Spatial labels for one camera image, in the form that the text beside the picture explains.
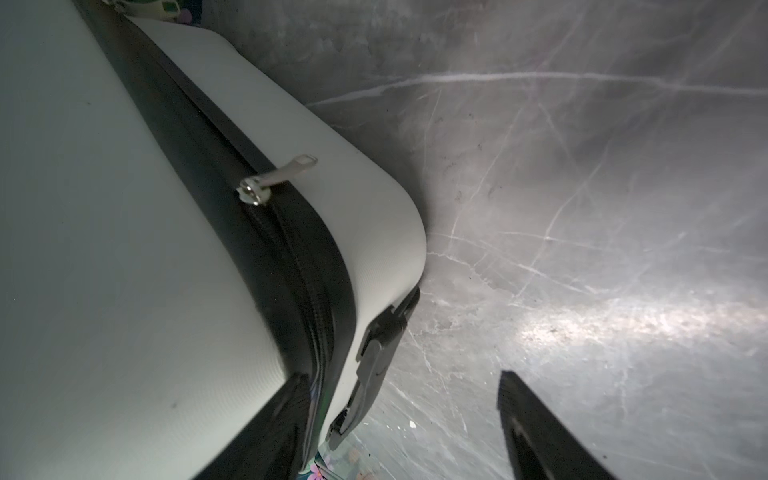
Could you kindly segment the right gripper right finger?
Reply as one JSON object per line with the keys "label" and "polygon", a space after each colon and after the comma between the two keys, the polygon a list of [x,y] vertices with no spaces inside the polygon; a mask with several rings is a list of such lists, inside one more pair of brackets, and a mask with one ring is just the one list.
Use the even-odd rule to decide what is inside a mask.
{"label": "right gripper right finger", "polygon": [[516,479],[615,479],[513,371],[501,373],[497,409]]}

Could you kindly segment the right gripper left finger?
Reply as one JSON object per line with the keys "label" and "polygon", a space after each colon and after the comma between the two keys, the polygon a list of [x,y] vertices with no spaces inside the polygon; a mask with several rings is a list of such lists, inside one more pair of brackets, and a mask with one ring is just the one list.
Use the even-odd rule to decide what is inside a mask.
{"label": "right gripper left finger", "polygon": [[283,480],[297,477],[310,406],[308,377],[291,376],[198,480]]}

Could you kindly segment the white hard-shell suitcase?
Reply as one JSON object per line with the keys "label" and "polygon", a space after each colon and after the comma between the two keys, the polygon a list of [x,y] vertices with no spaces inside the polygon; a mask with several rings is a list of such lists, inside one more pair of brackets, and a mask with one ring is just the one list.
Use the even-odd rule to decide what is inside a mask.
{"label": "white hard-shell suitcase", "polygon": [[306,478],[418,303],[408,193],[175,7],[1,5],[5,479],[197,479],[296,374]]}

